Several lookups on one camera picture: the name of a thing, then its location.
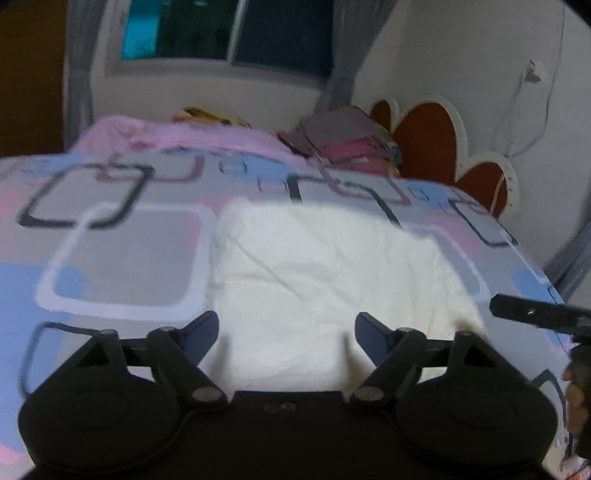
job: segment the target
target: pink cloth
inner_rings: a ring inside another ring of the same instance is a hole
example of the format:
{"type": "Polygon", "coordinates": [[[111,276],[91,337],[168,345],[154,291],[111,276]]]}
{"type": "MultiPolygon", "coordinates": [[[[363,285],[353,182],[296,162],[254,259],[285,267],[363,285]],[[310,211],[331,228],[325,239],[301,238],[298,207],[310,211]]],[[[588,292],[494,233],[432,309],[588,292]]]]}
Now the pink cloth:
{"type": "Polygon", "coordinates": [[[214,153],[247,153],[288,164],[305,163],[273,135],[245,127],[198,123],[158,124],[121,115],[106,116],[87,129],[71,153],[104,154],[202,148],[214,153]]]}

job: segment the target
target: white wall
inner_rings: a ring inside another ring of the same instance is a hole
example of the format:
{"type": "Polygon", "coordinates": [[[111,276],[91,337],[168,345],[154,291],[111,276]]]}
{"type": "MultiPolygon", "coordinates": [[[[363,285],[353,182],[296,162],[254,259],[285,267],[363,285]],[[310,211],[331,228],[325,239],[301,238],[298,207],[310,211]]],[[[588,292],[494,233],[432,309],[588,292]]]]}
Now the white wall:
{"type": "MultiPolygon", "coordinates": [[[[507,152],[494,140],[529,59],[548,79],[521,96],[517,150],[543,127],[545,101],[558,55],[563,4],[558,0],[412,0],[390,91],[403,109],[438,94],[466,124],[470,154],[507,152]]],[[[541,265],[580,222],[591,174],[591,29],[568,8],[562,61],[548,128],[528,153],[514,159],[521,206],[507,228],[541,265]]],[[[591,306],[589,295],[578,299],[591,306]]]]}
{"type": "MultiPolygon", "coordinates": [[[[185,106],[237,116],[254,127],[275,132],[290,129],[300,118],[310,115],[320,89],[220,74],[170,72],[166,74],[105,75],[109,30],[116,0],[109,0],[99,34],[92,67],[95,115],[121,113],[142,119],[165,121],[185,106]]],[[[396,11],[404,12],[397,7],[396,11]]],[[[386,94],[392,75],[395,50],[400,42],[401,21],[393,13],[376,41],[358,76],[355,99],[364,106],[386,94]]]]}

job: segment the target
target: curtain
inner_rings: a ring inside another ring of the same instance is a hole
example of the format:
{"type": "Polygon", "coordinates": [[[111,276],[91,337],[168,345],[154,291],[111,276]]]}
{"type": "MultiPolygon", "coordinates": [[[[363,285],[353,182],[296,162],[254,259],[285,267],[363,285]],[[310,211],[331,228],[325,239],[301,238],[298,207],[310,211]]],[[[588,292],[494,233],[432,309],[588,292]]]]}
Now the curtain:
{"type": "Polygon", "coordinates": [[[94,122],[90,68],[108,0],[69,0],[66,24],[68,63],[64,148],[94,122]]]}
{"type": "Polygon", "coordinates": [[[316,104],[316,113],[348,105],[355,76],[398,0],[335,0],[333,70],[316,104]]]}
{"type": "Polygon", "coordinates": [[[546,276],[560,293],[569,301],[591,269],[591,221],[548,263],[546,276]]]}

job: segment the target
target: electrical cord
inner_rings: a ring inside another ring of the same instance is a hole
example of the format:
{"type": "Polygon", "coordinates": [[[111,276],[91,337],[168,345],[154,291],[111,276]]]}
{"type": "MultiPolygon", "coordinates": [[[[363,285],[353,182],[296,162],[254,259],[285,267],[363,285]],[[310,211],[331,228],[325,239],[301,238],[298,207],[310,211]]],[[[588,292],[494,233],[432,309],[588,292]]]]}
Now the electrical cord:
{"type": "MultiPolygon", "coordinates": [[[[536,135],[536,137],[531,142],[529,142],[521,150],[515,152],[514,151],[515,144],[513,142],[513,134],[515,131],[515,123],[516,122],[514,121],[515,120],[514,115],[512,115],[512,118],[511,118],[512,122],[511,122],[511,125],[509,128],[510,147],[509,147],[509,154],[507,155],[507,159],[508,159],[509,163],[511,163],[515,157],[519,157],[520,155],[523,155],[524,153],[531,150],[542,139],[542,137],[546,133],[546,129],[548,128],[548,119],[550,118],[550,105],[552,103],[552,98],[554,96],[554,86],[556,85],[556,79],[558,77],[558,70],[559,70],[560,64],[562,62],[562,50],[563,50],[563,45],[564,45],[564,26],[565,26],[565,24],[566,24],[566,7],[563,5],[563,7],[562,7],[562,26],[560,28],[560,41],[558,42],[558,59],[556,60],[556,66],[554,67],[554,73],[552,74],[552,80],[550,82],[550,90],[548,91],[548,98],[546,99],[544,127],[543,127],[542,131],[538,135],[536,135]]],[[[524,85],[525,85],[525,75],[523,75],[523,77],[521,78],[521,82],[519,83],[519,88],[515,92],[515,96],[513,98],[514,109],[515,109],[515,105],[517,104],[517,100],[519,99],[519,95],[521,94],[521,91],[522,91],[524,85]]],[[[501,191],[501,187],[502,187],[504,181],[505,181],[505,176],[501,175],[501,178],[499,178],[499,181],[496,184],[495,192],[492,197],[491,208],[489,209],[489,212],[491,214],[493,214],[493,212],[496,208],[496,204],[498,202],[498,197],[499,197],[499,192],[501,191]]]]}
{"type": "Polygon", "coordinates": [[[550,104],[552,103],[552,98],[554,96],[554,85],[556,84],[556,78],[558,77],[558,70],[560,69],[560,64],[562,62],[562,49],[564,45],[564,25],[566,23],[566,7],[562,6],[562,27],[560,29],[560,42],[558,43],[558,59],[556,60],[556,67],[554,67],[554,73],[552,74],[552,81],[550,82],[550,91],[548,92],[548,98],[546,99],[546,107],[545,107],[545,116],[544,116],[544,128],[542,131],[531,141],[529,142],[524,148],[515,152],[512,156],[512,159],[523,155],[524,153],[531,150],[544,136],[546,133],[546,129],[548,127],[548,118],[550,117],[550,104]]]}
{"type": "Polygon", "coordinates": [[[78,333],[80,335],[88,336],[95,336],[100,334],[99,330],[94,330],[92,328],[73,327],[70,325],[66,325],[65,323],[59,322],[43,322],[37,325],[35,327],[35,330],[33,330],[33,334],[31,335],[31,339],[29,340],[29,344],[27,345],[27,350],[25,351],[25,355],[22,359],[21,370],[18,373],[18,389],[21,393],[21,396],[25,400],[31,396],[31,393],[29,392],[27,387],[27,380],[29,370],[31,369],[31,363],[33,362],[33,357],[35,355],[35,351],[37,350],[37,346],[39,345],[39,340],[41,339],[43,330],[46,329],[55,329],[61,330],[62,332],[78,333]]]}

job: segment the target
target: bedspread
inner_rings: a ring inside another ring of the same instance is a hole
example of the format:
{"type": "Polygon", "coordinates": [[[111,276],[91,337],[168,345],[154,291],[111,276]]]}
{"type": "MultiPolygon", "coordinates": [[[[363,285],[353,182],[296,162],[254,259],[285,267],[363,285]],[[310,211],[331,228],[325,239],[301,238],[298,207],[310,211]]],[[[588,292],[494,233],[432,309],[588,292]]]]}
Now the bedspread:
{"type": "MultiPolygon", "coordinates": [[[[496,319],[488,303],[499,292],[561,299],[515,238],[461,190],[255,155],[65,154],[0,160],[0,478],[29,465],[16,426],[17,376],[33,327],[56,321],[137,337],[186,324],[206,307],[212,231],[236,198],[339,205],[432,237],[493,346],[556,406],[560,447],[568,338],[496,319]]],[[[85,340],[48,333],[30,388],[85,340]]]]}

